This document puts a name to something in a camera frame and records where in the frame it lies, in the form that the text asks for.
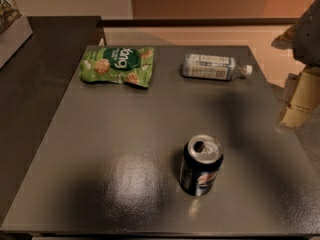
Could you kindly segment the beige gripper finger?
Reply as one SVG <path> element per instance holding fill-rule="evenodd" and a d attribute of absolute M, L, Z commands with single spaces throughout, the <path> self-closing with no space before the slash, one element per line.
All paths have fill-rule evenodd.
<path fill-rule="evenodd" d="M 299 128 L 319 105 L 320 68 L 305 66 L 298 75 L 288 75 L 279 124 L 288 128 Z"/>
<path fill-rule="evenodd" d="M 285 30 L 282 34 L 280 34 L 272 41 L 271 46 L 282 50 L 291 49 L 293 47 L 296 29 L 297 24 L 293 24 L 292 26 L 290 26 L 287 30 Z"/>

